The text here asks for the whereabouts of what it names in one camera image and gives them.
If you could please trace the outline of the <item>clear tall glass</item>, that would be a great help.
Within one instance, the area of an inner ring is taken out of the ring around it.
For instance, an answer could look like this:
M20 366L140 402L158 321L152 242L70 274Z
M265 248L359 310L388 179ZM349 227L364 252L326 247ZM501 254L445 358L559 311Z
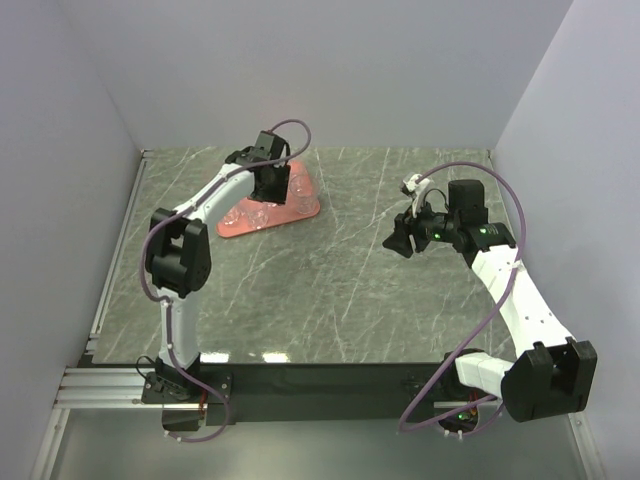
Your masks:
M247 222L252 230L260 230L265 228L269 222L269 206L255 205L247 211Z
M296 210L300 214L310 214L311 212L314 211L315 205L317 203L316 186L314 184L314 181L310 177L309 177L309 181L313 185L312 195L302 199L299 199L293 196L296 202Z

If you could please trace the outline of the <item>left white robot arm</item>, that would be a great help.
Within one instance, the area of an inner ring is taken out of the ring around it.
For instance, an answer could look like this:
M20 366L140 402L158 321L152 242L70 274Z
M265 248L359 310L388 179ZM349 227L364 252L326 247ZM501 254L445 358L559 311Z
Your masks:
M283 205L290 158L289 143L263 130L254 145L230 154L193 197L172 210L159 208L151 217L140 277L147 296L161 307L155 373L177 401L191 401L201 389L197 292L212 268L209 230L245 198Z

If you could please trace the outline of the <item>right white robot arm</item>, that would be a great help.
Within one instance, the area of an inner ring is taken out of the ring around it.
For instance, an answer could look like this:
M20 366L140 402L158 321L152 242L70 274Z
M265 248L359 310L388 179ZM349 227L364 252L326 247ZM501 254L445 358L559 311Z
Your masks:
M516 359L509 362L469 346L449 353L410 405L434 389L462 399L473 389L503 402L511 418L526 422L583 411L597 365L588 341L578 341L547 305L525 265L509 228L492 223L479 180L449 183L443 212L427 200L430 179L411 174L402 192L411 205L394 219L383 246L405 258L432 242L451 245L487 289L507 326Z

